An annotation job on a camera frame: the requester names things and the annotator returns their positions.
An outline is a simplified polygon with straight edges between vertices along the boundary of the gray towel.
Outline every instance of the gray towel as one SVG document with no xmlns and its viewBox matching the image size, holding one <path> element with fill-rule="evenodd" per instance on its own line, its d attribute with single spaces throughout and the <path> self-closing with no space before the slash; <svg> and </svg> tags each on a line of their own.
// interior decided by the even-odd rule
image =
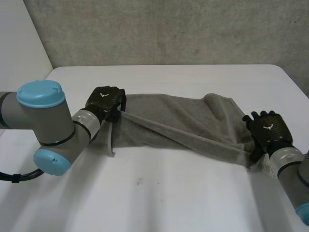
<svg viewBox="0 0 309 232">
<path fill-rule="evenodd" d="M 126 112 L 112 128 L 112 147 L 191 149 L 249 167 L 254 144 L 243 116 L 231 98 L 212 93 L 202 99 L 165 94 L 127 95 Z"/>
</svg>

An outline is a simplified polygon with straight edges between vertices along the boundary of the light blue cap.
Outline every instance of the light blue cap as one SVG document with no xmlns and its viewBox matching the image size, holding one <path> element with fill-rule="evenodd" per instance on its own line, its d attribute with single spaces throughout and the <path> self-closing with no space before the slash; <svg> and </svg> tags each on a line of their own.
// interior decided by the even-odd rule
<svg viewBox="0 0 309 232">
<path fill-rule="evenodd" d="M 29 82 L 17 91 L 17 100 L 30 108 L 50 108 L 61 104 L 66 96 L 56 81 Z"/>
<path fill-rule="evenodd" d="M 303 223 L 309 226 L 309 203 L 302 204 L 295 211 Z"/>
<path fill-rule="evenodd" d="M 50 175 L 63 175 L 71 167 L 71 163 L 62 155 L 46 149 L 38 149 L 33 161 L 39 169 Z"/>
</svg>

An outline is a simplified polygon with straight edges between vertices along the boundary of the gray wall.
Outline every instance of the gray wall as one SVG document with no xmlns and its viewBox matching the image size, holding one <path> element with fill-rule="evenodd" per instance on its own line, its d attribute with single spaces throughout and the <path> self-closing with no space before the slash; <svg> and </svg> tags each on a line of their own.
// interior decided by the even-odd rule
<svg viewBox="0 0 309 232">
<path fill-rule="evenodd" d="M 275 64 L 309 95 L 309 0 L 24 2 L 54 68 Z"/>
</svg>

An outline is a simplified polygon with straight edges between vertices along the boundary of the white table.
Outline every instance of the white table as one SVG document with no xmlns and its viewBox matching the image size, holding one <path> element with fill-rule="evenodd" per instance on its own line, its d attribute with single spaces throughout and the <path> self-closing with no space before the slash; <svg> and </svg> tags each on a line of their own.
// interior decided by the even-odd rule
<svg viewBox="0 0 309 232">
<path fill-rule="evenodd" d="M 97 86 L 127 94 L 231 97 L 244 113 L 275 110 L 295 146 L 307 152 L 309 100 L 273 65 L 62 67 L 58 81 L 71 113 Z M 33 132 L 0 137 L 0 170 L 34 170 Z M 114 158 L 86 149 L 63 177 L 44 174 L 19 184 L 0 182 L 0 232 L 302 232 L 276 179 L 190 151 L 114 149 Z"/>
</svg>

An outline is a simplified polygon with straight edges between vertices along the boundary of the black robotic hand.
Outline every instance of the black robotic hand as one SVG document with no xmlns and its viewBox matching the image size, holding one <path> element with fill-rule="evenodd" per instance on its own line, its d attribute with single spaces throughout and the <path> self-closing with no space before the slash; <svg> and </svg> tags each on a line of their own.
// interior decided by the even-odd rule
<svg viewBox="0 0 309 232">
<path fill-rule="evenodd" d="M 284 147 L 293 147 L 292 135 L 286 126 L 281 115 L 274 111 L 267 113 L 262 111 L 251 113 L 253 120 L 245 115 L 243 121 L 247 123 L 247 128 L 255 142 L 255 150 L 250 155 L 250 160 L 256 163 L 263 154 L 271 156 L 275 151 Z"/>
<path fill-rule="evenodd" d="M 121 111 L 126 110 L 126 93 L 117 87 L 97 87 L 87 100 L 86 108 L 92 108 L 102 120 L 116 123 Z"/>
</svg>

